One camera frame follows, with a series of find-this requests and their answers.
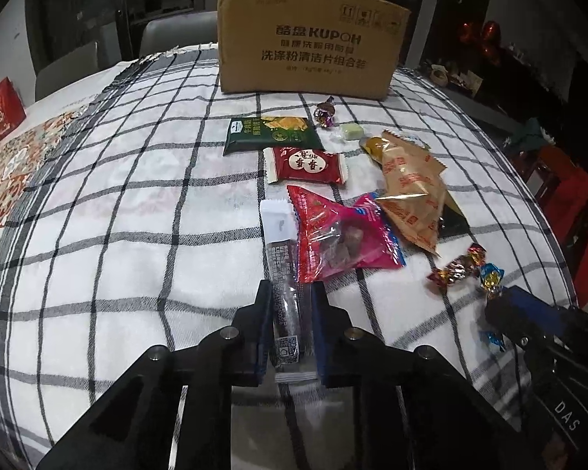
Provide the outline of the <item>grey dining chair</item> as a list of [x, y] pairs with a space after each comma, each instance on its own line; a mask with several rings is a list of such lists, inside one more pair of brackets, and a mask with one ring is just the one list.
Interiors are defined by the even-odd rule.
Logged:
[[218, 13], [204, 11], [177, 14], [154, 19], [146, 24], [140, 44], [140, 55], [217, 41]]

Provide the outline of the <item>dark green cloth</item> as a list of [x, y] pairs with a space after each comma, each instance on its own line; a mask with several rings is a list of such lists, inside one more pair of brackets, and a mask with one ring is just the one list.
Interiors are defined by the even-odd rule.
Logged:
[[552, 145], [554, 140], [546, 133], [536, 118], [527, 123], [503, 141], [503, 148], [512, 153], [539, 150], [544, 145]]

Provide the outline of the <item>orange jelly cup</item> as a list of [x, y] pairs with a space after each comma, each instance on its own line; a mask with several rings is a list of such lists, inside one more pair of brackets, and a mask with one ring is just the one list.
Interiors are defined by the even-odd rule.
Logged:
[[359, 141], [360, 148], [362, 148], [375, 163], [378, 163], [378, 165], [381, 165], [383, 151], [389, 144], [390, 141], [383, 139], [380, 136], [363, 137]]

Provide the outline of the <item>red white snack packet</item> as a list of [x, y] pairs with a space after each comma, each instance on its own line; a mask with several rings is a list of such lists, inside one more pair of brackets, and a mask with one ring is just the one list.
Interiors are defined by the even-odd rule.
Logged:
[[318, 184], [345, 184], [347, 164], [342, 154], [305, 148], [265, 148], [263, 150], [267, 182], [310, 181]]

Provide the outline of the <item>red child chair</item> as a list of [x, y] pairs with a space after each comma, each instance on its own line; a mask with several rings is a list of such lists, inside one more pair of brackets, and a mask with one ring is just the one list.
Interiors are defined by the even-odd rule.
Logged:
[[511, 155], [561, 250], [578, 304], [588, 304], [588, 173], [553, 145]]

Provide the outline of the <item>magenta snack packet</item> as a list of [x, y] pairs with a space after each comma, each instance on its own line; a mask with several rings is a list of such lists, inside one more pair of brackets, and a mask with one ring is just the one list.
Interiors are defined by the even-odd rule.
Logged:
[[298, 223], [297, 279], [312, 283], [355, 268], [397, 269], [406, 265], [395, 232], [373, 192], [344, 206], [310, 190], [290, 186]]

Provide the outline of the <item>brown cardboard box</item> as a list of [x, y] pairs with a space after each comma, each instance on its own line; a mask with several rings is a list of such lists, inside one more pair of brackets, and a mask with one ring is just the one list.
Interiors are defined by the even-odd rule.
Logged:
[[410, 15], [385, 0], [218, 0], [221, 88], [382, 100]]

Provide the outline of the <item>tan paper snack packets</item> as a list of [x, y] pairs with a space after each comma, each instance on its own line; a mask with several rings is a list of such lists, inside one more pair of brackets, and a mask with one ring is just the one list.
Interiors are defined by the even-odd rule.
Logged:
[[381, 166], [385, 194], [377, 202], [403, 237], [436, 255], [439, 220], [446, 186], [441, 174], [446, 169], [426, 149], [384, 130], [381, 134]]

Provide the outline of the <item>red gift bag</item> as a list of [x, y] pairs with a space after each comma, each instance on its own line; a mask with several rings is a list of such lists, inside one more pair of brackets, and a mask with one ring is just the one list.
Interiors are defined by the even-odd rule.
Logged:
[[9, 136], [26, 118], [25, 110], [12, 82], [0, 82], [0, 141]]

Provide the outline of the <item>red foil balloons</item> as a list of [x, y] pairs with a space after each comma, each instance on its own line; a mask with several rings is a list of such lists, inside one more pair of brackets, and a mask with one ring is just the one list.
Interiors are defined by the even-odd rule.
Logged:
[[494, 61], [501, 44], [500, 25], [494, 20], [489, 20], [482, 25], [476, 22], [464, 22], [460, 28], [459, 39], [461, 43], [472, 47], [483, 57]]

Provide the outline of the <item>grey chair left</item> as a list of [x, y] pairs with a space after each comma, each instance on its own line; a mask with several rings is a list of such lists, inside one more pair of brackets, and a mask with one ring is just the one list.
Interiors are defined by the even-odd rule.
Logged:
[[40, 101], [97, 71], [98, 43], [93, 40], [41, 69], [34, 87], [34, 99]]

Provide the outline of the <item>green cracker packet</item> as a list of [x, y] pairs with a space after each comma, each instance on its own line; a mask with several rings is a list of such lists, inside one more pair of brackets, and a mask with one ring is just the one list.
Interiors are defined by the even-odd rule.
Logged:
[[223, 155], [284, 146], [325, 150], [315, 127], [305, 118], [252, 117], [230, 121]]

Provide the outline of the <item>pale green wrapped candy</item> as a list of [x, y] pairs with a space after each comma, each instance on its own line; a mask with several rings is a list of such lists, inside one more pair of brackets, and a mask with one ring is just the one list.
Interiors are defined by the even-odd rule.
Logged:
[[364, 136], [363, 127], [358, 123], [344, 123], [331, 131], [330, 139], [336, 142], [360, 141]]

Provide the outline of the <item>red gold wrapped candy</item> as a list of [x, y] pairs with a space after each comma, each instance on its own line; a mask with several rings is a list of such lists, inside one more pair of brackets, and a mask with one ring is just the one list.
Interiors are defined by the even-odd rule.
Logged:
[[446, 292], [449, 286], [461, 282], [469, 277], [478, 277], [485, 264], [486, 250], [480, 244], [473, 242], [466, 253], [456, 257], [443, 268], [433, 268], [428, 279], [441, 291]]

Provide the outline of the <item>clear black stick packet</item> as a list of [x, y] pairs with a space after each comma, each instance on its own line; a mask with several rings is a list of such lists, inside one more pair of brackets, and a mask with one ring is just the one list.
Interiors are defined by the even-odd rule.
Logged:
[[264, 199], [260, 202], [270, 283], [273, 289], [274, 349], [272, 361], [276, 381], [303, 383], [318, 378], [311, 327], [309, 289], [297, 279], [297, 223], [290, 202]]

